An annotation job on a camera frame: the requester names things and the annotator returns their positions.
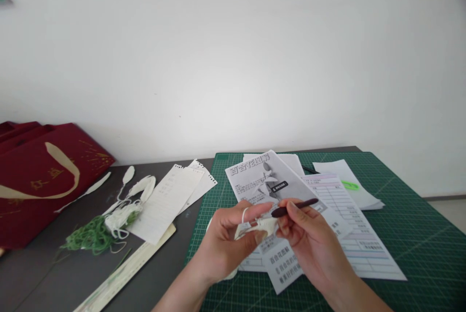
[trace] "green cutting mat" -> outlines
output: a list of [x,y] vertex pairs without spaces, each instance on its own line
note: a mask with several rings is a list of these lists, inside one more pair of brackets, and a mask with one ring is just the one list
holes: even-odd
[[[369,152],[296,153],[304,166],[345,159],[361,184],[385,203],[364,212],[408,282],[365,279],[395,311],[466,311],[466,236],[420,198]],[[243,161],[242,153],[217,153],[212,175],[218,185],[204,197],[186,262],[198,249],[218,208],[237,201],[225,169]],[[276,295],[267,273],[239,272],[215,284],[202,311],[331,311],[305,276]]]

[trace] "crochet hook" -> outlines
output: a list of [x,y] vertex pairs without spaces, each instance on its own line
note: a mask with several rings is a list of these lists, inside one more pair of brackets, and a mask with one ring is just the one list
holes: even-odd
[[[310,200],[307,200],[307,201],[304,201],[304,202],[301,202],[301,203],[296,203],[295,205],[299,209],[301,209],[301,208],[304,208],[306,206],[316,204],[317,202],[319,202],[319,200],[317,198],[312,198]],[[271,215],[272,215],[272,217],[275,217],[275,218],[282,217],[282,216],[288,215],[288,211],[286,210],[286,207],[277,208],[274,211],[272,211]]]

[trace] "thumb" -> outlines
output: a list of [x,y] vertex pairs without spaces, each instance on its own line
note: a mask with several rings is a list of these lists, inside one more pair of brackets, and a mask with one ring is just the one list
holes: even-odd
[[243,261],[257,248],[257,246],[267,237],[266,231],[251,231],[243,237],[234,241],[234,250],[242,257]]
[[299,209],[292,201],[286,205],[288,216],[307,233],[312,234],[316,229],[313,219]]

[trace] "beige ribbon handle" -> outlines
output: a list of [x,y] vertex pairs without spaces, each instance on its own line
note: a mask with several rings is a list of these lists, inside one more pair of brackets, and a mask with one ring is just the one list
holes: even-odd
[[0,198],[6,199],[58,199],[63,198],[73,192],[76,187],[78,187],[79,183],[79,169],[76,167],[75,164],[64,154],[57,146],[52,145],[50,142],[45,143],[45,147],[47,148],[47,152],[55,159],[62,167],[68,170],[71,174],[74,175],[74,185],[65,193],[60,193],[54,196],[49,197],[36,197],[31,196],[26,193],[22,193],[16,191],[12,188],[5,187],[0,185]]

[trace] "printed title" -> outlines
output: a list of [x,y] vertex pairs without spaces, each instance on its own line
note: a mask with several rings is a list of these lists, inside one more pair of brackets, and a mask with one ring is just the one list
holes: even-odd
[[230,175],[236,175],[240,172],[246,171],[248,169],[251,169],[252,167],[258,166],[262,164],[263,162],[269,161],[270,157],[268,153],[265,153],[264,155],[261,155],[260,157],[248,160],[244,163],[238,164],[236,166],[233,166],[230,168]]

